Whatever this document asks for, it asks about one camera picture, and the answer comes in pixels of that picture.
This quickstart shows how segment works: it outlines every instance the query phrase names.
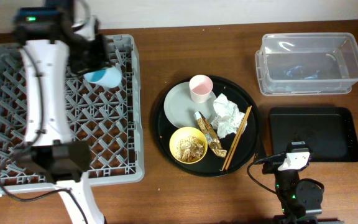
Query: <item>white tissue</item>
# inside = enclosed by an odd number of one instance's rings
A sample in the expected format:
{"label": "white tissue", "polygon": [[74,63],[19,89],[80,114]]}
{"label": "white tissue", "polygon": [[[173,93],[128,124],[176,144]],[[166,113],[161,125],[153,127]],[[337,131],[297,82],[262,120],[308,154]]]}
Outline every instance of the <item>white tissue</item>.
{"label": "white tissue", "polygon": [[239,111],[237,105],[223,94],[220,94],[213,103],[216,116],[211,123],[213,129],[217,129],[219,138],[224,138],[228,134],[237,133],[244,113]]}

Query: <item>gray plate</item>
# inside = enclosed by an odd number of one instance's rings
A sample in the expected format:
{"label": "gray plate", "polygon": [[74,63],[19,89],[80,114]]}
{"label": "gray plate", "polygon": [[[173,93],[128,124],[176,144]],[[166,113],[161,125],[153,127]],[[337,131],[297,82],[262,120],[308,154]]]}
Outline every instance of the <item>gray plate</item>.
{"label": "gray plate", "polygon": [[216,96],[211,92],[204,103],[193,102],[190,98],[189,82],[184,82],[169,91],[164,101],[164,112],[168,120],[177,128],[198,128],[194,113],[200,111],[209,122],[212,122],[216,114],[213,107],[214,100]]}

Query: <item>dish rack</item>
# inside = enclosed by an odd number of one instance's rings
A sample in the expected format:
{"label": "dish rack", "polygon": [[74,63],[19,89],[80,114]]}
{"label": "dish rack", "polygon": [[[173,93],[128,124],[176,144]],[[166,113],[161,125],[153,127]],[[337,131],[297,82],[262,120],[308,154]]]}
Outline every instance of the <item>dish rack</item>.
{"label": "dish rack", "polygon": [[[106,38],[111,61],[122,71],[118,87],[88,83],[70,68],[65,77],[66,115],[73,140],[86,141],[91,149],[91,186],[138,182],[144,176],[139,53],[130,35]],[[25,72],[18,48],[0,44],[0,164],[16,146],[24,145]],[[2,170],[1,180],[12,193],[53,190],[44,176],[16,163]]]}

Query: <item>brown table surface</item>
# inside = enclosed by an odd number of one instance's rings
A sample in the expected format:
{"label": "brown table surface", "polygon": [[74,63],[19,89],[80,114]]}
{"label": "brown table surface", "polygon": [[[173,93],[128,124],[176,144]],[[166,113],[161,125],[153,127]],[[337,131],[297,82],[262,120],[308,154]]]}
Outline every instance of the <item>brown table surface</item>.
{"label": "brown table surface", "polygon": [[[243,87],[262,114],[268,154],[272,145],[267,117],[274,106],[349,108],[358,136],[358,83],[346,95],[267,97],[260,93],[255,52],[264,34],[282,32],[350,32],[358,43],[358,21],[104,30],[105,34],[133,35],[139,49],[145,156],[145,177],[139,183],[93,187],[108,223],[249,222],[282,213],[277,197],[253,183],[245,167],[224,177],[202,178],[181,171],[162,156],[152,137],[151,111],[162,91],[184,78],[217,75]],[[0,34],[0,43],[11,40],[10,35]],[[262,175],[261,168],[251,172],[273,187],[274,177]],[[326,187],[320,218],[358,223],[358,162],[312,163],[300,176]],[[70,217],[58,195],[31,203],[2,197],[0,223],[70,223]]]}

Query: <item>white wall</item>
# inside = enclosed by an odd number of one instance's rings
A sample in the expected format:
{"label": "white wall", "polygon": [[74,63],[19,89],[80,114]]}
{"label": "white wall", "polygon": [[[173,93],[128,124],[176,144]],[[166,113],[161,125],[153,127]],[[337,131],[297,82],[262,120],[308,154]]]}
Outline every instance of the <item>white wall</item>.
{"label": "white wall", "polygon": [[[20,7],[42,0],[0,0],[0,33]],[[358,19],[358,0],[88,0],[102,29]]]}

